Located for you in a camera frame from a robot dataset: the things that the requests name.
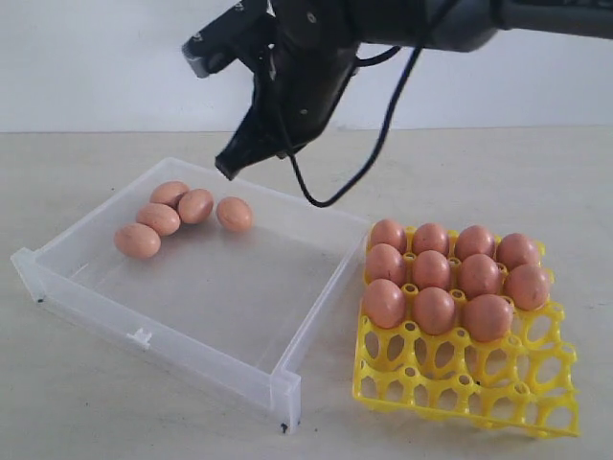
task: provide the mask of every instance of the egg tray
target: egg tray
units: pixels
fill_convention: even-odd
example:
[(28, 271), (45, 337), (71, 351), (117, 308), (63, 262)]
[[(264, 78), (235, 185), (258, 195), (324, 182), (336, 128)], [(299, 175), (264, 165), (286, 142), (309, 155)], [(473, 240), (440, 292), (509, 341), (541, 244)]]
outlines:
[[(409, 248), (415, 231), (415, 227), (405, 229)], [(450, 293), (461, 311), (467, 300), (456, 289), (461, 262), (453, 257), (453, 248), (458, 233), (449, 231), (449, 237)], [(544, 255), (542, 243), (539, 248)], [(430, 335), (412, 321), (411, 308), (419, 293), (410, 279), (415, 255), (403, 257), (408, 264), (407, 283), (402, 287), (407, 318), (385, 330), (360, 311), (353, 397), (379, 412), (411, 409), (429, 420), (464, 418), (485, 429), (514, 426), (538, 438), (579, 436), (577, 390), (571, 380), (577, 353), (561, 339), (562, 305), (550, 297), (538, 310), (515, 308), (511, 331), (488, 343), (470, 338), (460, 326), (460, 314), (453, 330)], [(506, 276), (507, 269), (499, 267)], [(547, 271), (553, 282), (554, 273)], [(364, 282), (369, 283), (366, 274)], [(546, 331), (542, 331), (544, 323), (549, 323)]]

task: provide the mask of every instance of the robotic arm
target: robotic arm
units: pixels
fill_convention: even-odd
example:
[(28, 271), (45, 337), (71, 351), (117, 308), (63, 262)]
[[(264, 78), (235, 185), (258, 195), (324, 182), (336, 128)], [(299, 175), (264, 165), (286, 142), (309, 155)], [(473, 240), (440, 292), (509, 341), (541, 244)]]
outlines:
[[(267, 158), (293, 160), (324, 131), (356, 69), (399, 47), (465, 53), (510, 29), (613, 38), (613, 0), (271, 0), (271, 7), (274, 15), (267, 0), (242, 0), (183, 45), (200, 78), (236, 59), (254, 74), (252, 105), (216, 157), (230, 180)], [(393, 48), (362, 61), (361, 43)]]

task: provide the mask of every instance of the brown egg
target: brown egg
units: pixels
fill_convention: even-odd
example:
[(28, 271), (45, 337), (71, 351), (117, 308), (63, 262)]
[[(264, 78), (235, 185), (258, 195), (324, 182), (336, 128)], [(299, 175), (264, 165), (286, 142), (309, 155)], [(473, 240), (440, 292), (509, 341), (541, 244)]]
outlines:
[(184, 223), (200, 223), (213, 211), (215, 200), (211, 192), (205, 189), (193, 189), (179, 200), (179, 216)]
[(491, 342), (504, 337), (511, 330), (513, 307), (503, 297), (485, 294), (468, 302), (462, 323), (473, 340)]
[(418, 289), (451, 287), (451, 267), (440, 252), (429, 250), (418, 255), (413, 261), (412, 282)]
[(440, 335), (453, 329), (456, 304), (449, 292), (439, 287), (427, 287), (415, 297), (411, 312), (422, 331)]
[(462, 231), (456, 240), (454, 255), (463, 261), (473, 254), (485, 254), (491, 258), (496, 251), (496, 239), (483, 225), (472, 225)]
[(148, 203), (136, 215), (136, 221), (151, 227), (160, 237), (167, 237), (181, 226), (181, 219), (170, 206), (160, 203)]
[(505, 295), (521, 310), (532, 311), (542, 307), (549, 297), (549, 273), (538, 265), (520, 265), (505, 280)]
[(404, 254), (407, 246), (404, 227), (390, 218), (380, 220), (375, 224), (373, 230), (371, 230), (370, 247), (381, 242), (390, 244), (400, 254)]
[(538, 246), (521, 233), (511, 233), (500, 241), (496, 251), (496, 260), (507, 266), (509, 272), (523, 265), (538, 265), (540, 252)]
[(413, 253), (421, 254), (423, 251), (437, 251), (445, 257), (449, 254), (449, 235), (447, 230), (438, 223), (425, 223), (413, 235)]
[(217, 219), (226, 230), (245, 232), (253, 225), (253, 211), (240, 198), (228, 196), (223, 198), (216, 209)]
[(190, 190), (187, 184), (184, 184), (180, 180), (172, 180), (170, 182), (164, 182), (157, 186), (149, 197), (149, 202), (166, 204), (173, 209), (179, 204), (181, 197)]
[(502, 273), (496, 262), (485, 254), (473, 254), (460, 265), (458, 288), (472, 299), (483, 294), (496, 294), (502, 286)]
[(114, 242), (117, 249), (134, 259), (153, 257), (162, 244), (156, 231), (142, 223), (130, 223), (117, 230)]
[(373, 324), (392, 329), (406, 317), (406, 300), (402, 290), (390, 280), (374, 280), (364, 289), (362, 309)]
[(406, 282), (406, 262), (393, 246), (385, 242), (373, 246), (368, 252), (365, 270), (370, 281), (382, 278), (398, 286)]

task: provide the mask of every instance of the empty egg tray cell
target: empty egg tray cell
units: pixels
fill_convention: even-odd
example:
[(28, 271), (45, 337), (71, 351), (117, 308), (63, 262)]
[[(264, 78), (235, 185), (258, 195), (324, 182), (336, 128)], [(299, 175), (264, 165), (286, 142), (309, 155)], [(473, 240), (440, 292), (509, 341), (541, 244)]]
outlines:
[[(406, 228), (408, 247), (415, 230)], [(449, 236), (450, 292), (461, 311), (467, 300), (456, 289), (461, 262), (453, 257), (453, 247), (458, 233), (450, 231)], [(539, 246), (544, 255), (544, 246)], [(489, 343), (472, 340), (459, 321), (448, 333), (429, 335), (411, 317), (419, 292), (410, 279), (415, 255), (404, 254), (404, 260), (409, 264), (402, 287), (407, 318), (397, 328), (383, 330), (360, 312), (353, 396), (381, 412), (412, 409), (427, 419), (461, 417), (487, 429), (515, 426), (533, 437), (578, 436), (577, 390), (571, 380), (577, 354), (560, 336), (564, 308), (550, 298), (538, 310), (514, 309), (511, 332)], [(506, 276), (507, 269), (499, 266)], [(369, 283), (366, 275), (364, 282)]]

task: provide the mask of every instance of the table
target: table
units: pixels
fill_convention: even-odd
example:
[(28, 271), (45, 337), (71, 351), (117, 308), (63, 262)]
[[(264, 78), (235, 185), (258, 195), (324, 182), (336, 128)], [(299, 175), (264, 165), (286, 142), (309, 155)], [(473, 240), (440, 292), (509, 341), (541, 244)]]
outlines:
[[(0, 458), (611, 458), (613, 129), (395, 131), (373, 170), (337, 205), (406, 224), (479, 222), (544, 241), (578, 349), (577, 439), (538, 441), (377, 414), (351, 395), (355, 293), (310, 349), (303, 419), (292, 436), (239, 406), (39, 309), (10, 255), (38, 248), (166, 156), (212, 167), (229, 133), (0, 135)], [(370, 152), (373, 131), (326, 133), (300, 153), (312, 192), (329, 196)], [(300, 193), (287, 161), (242, 177)]]

